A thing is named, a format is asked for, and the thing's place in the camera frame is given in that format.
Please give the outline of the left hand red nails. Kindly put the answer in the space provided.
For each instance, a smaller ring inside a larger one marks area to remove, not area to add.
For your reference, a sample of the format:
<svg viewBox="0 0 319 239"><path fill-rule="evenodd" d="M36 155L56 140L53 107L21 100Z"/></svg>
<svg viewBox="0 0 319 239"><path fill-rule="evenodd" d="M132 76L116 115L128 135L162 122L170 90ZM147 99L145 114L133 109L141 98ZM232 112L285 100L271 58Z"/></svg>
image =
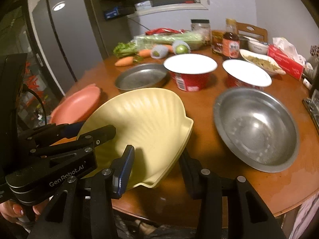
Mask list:
<svg viewBox="0 0 319 239"><path fill-rule="evenodd" d="M32 207L33 212L35 213L35 220L38 220L42 211L49 203L49 199L41 202L38 205ZM21 224L19 218L25 216L25 209L20 206L18 203L8 200L4 203L1 203L1 215L11 223Z"/></svg>

